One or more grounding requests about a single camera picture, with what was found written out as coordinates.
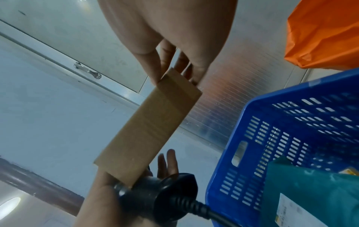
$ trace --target teal plastic bag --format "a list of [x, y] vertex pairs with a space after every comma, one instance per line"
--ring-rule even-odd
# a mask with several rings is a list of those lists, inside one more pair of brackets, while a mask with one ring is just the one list
[[261, 226], [359, 226], [359, 177], [297, 167], [278, 158], [268, 165]]

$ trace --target person's right hand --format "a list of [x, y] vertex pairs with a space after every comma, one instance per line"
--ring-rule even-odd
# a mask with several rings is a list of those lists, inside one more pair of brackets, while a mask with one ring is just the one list
[[[133, 53], [153, 84], [174, 68], [197, 85], [221, 51], [237, 0], [98, 0], [110, 26]], [[156, 47], [161, 45], [160, 54]]]

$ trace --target blue plastic basket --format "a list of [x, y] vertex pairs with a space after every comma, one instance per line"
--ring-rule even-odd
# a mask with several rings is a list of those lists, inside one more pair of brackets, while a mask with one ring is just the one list
[[[232, 158], [246, 143], [236, 167]], [[359, 169], [359, 69], [252, 99], [207, 187], [207, 205], [240, 225], [259, 226], [267, 163], [281, 155], [306, 168]]]

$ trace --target orange package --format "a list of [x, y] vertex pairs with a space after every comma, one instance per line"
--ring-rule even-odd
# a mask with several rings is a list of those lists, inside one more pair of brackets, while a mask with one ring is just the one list
[[359, 0], [301, 0], [287, 26], [284, 59], [294, 65], [359, 67]]

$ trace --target cabinet handle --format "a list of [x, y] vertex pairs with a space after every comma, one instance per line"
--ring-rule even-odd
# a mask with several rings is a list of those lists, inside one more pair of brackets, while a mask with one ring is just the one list
[[97, 80], [98, 80], [98, 79], [101, 79], [101, 77], [102, 77], [101, 73], [98, 73], [98, 72], [94, 72], [94, 71], [89, 70], [89, 69], [86, 68], [85, 66], [81, 65], [80, 62], [75, 62], [75, 63], [74, 63], [74, 67], [77, 68], [77, 69], [79, 69], [79, 70], [82, 70], [82, 71], [84, 71], [84, 72], [86, 72], [86, 73], [91, 74], [91, 75], [92, 75], [95, 79], [97, 79]]

